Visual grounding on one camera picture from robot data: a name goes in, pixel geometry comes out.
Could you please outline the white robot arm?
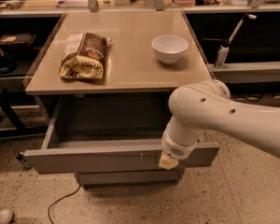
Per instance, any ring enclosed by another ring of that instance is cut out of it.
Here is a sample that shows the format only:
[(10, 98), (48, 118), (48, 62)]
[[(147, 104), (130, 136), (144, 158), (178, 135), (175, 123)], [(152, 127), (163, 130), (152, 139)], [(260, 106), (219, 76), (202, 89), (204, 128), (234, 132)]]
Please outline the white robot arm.
[(168, 106), (172, 116), (161, 138), (163, 169), (173, 169), (186, 159), (207, 130), (280, 159), (280, 108), (235, 102), (227, 86), (215, 79), (175, 89)]

